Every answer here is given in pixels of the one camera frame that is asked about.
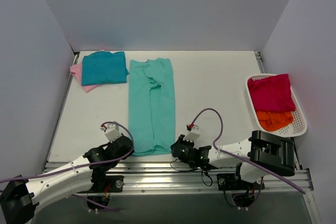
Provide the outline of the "mint green t-shirt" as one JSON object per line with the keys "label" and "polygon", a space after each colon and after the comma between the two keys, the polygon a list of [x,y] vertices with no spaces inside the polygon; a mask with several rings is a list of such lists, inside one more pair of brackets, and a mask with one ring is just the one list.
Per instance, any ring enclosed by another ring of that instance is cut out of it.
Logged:
{"label": "mint green t-shirt", "polygon": [[134,156],[171,152],[176,123],[174,74],[169,59],[130,61],[128,118]]}

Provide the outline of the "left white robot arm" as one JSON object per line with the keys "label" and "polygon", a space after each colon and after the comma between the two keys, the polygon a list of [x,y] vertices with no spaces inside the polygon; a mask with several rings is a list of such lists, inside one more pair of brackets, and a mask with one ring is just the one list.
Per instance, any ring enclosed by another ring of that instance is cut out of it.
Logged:
{"label": "left white robot arm", "polygon": [[41,175],[11,178],[1,193],[1,209],[6,223],[27,223],[44,207],[70,195],[102,191],[106,172],[133,153],[133,141],[121,135],[74,161]]}

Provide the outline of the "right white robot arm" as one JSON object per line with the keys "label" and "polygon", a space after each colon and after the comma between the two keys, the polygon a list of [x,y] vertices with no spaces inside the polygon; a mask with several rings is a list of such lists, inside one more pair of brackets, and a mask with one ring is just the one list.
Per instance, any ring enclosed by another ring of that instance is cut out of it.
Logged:
{"label": "right white robot arm", "polygon": [[191,169],[209,171],[224,167],[236,169],[233,182],[244,189],[269,171],[282,176],[295,174],[295,148],[292,140],[263,131],[252,131],[251,137],[223,146],[194,147],[189,135],[181,134],[171,145],[172,156]]}

